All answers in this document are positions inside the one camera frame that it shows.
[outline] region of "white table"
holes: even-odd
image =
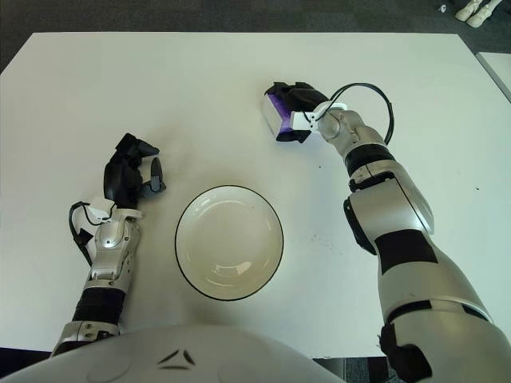
[[[511,53],[479,52],[476,57],[511,102]]]
[[[131,132],[160,148],[168,190],[140,204],[124,331],[220,323],[310,357],[381,354],[377,259],[344,218],[346,169],[321,137],[274,141],[259,111],[273,81],[385,90],[390,150],[434,210],[437,245],[511,335],[511,107],[458,36],[79,33],[33,35],[1,76],[0,346],[51,349],[71,319],[89,268],[68,209],[102,193]],[[351,89],[342,101],[384,133],[377,95]],[[284,230],[274,278],[237,302],[197,293],[174,255],[180,214],[221,184],[259,192]]]

